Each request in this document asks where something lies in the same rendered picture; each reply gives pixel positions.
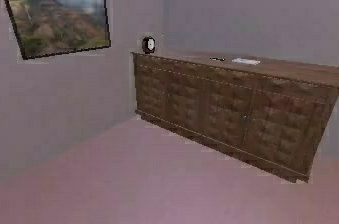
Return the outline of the white flat paper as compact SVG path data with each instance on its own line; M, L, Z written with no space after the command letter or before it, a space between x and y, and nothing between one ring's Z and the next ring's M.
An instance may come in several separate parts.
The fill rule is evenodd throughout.
M241 63L241 64L248 64L248 65L258 65L261 61L252 60L252 59L245 59L245 58L234 58L232 62Z

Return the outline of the framed landscape picture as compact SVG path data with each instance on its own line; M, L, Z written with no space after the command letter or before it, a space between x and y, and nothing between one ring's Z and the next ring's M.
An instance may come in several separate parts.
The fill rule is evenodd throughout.
M106 0L4 0L23 60L109 48Z

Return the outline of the black alarm clock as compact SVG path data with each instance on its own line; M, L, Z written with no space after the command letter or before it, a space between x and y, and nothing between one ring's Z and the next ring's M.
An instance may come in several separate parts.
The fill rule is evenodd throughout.
M142 40L142 50L145 54L151 54L155 51L155 39L151 36L146 36Z

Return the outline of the brown wooden sideboard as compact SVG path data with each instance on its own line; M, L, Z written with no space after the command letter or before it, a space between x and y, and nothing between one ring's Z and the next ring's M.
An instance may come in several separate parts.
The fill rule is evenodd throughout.
M143 120L287 181L309 180L339 67L211 53L135 53L133 63Z

